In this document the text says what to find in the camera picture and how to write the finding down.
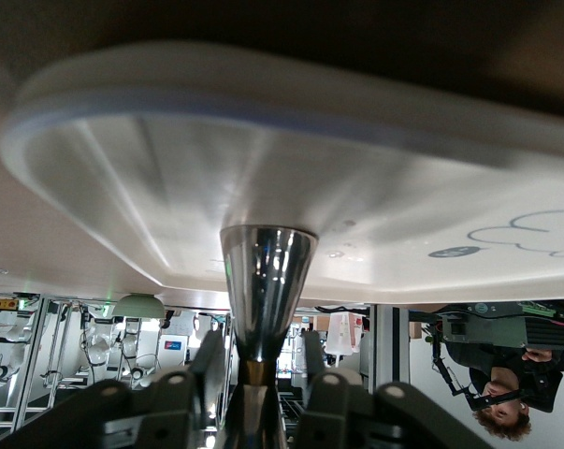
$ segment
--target person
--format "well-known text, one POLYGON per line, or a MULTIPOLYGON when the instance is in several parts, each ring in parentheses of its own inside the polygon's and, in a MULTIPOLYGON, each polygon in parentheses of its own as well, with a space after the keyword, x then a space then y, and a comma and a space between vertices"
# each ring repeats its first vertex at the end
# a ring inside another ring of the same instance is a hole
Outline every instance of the person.
POLYGON ((491 435, 518 442, 531 431, 529 408, 553 411, 564 351, 454 342, 446 342, 446 348, 458 365, 469 368, 470 380, 481 395, 495 397, 520 388, 531 392, 473 414, 491 435))

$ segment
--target white tray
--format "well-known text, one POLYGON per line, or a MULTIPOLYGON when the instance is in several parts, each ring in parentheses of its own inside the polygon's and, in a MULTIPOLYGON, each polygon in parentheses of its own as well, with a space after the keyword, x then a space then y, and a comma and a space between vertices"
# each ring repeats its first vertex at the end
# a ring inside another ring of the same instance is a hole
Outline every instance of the white tray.
POLYGON ((0 149, 163 286, 225 291, 220 229, 275 224, 320 238, 303 297, 564 297, 562 119, 168 42, 38 74, 0 149))

